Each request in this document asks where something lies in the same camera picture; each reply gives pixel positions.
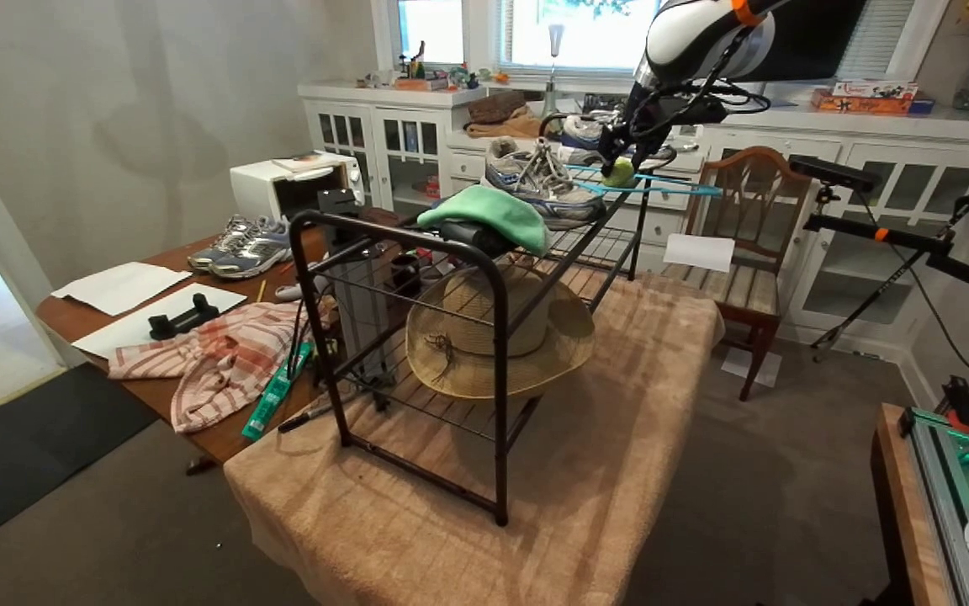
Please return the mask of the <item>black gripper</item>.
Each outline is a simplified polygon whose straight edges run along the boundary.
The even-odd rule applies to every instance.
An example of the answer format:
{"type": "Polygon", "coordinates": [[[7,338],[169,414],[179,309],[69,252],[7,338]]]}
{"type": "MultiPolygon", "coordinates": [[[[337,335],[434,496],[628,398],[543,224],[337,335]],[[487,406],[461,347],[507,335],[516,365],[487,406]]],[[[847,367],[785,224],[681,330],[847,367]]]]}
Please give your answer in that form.
{"type": "Polygon", "coordinates": [[[600,152],[601,166],[612,170],[632,146],[636,146],[636,138],[628,135],[628,126],[623,117],[616,117],[616,123],[601,126],[595,152],[600,152]]]}

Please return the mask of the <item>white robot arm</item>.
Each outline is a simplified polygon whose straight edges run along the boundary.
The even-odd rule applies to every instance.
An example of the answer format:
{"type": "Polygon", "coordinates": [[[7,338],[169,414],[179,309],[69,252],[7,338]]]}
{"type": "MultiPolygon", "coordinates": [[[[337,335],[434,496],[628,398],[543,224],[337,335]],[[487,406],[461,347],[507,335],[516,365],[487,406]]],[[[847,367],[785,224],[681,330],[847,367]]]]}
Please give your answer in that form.
{"type": "Polygon", "coordinates": [[[665,0],[642,36],[632,89],[600,135],[601,171],[623,152],[642,166],[674,126],[723,123],[719,79],[743,79],[774,48],[774,12],[786,0],[665,0]]]}

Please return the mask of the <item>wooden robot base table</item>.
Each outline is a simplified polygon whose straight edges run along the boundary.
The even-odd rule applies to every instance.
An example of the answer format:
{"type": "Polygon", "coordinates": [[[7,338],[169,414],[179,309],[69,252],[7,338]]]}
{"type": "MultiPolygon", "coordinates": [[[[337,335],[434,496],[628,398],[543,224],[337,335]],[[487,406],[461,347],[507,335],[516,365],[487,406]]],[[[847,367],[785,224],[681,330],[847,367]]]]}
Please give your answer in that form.
{"type": "Polygon", "coordinates": [[[871,432],[869,467],[890,583],[869,606],[958,606],[922,467],[903,435],[903,420],[903,406],[883,406],[871,432]]]}

